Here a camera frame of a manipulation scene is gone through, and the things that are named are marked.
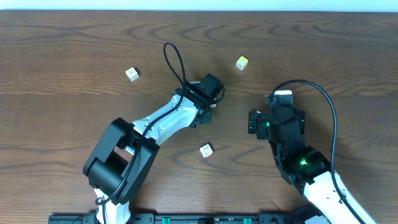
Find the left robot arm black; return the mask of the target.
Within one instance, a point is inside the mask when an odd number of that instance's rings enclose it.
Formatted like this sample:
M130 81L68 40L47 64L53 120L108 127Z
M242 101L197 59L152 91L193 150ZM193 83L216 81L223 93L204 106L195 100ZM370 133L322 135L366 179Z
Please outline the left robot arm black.
M211 122L211 106L224 95L222 82L207 74L184 82L170 101L145 118L115 119L90 154L83 173L97 195L95 223L127 223L129 202L143 185L160 145L177 131Z

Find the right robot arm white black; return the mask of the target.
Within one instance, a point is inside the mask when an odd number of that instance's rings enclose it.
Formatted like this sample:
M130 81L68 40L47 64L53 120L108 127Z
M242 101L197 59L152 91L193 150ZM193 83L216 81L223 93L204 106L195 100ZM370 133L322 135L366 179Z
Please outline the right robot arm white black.
M331 162L305 143L305 111L294 108L293 96L276 95L266 113L248 113L248 133L271 145L275 166L330 223L374 223L354 199Z

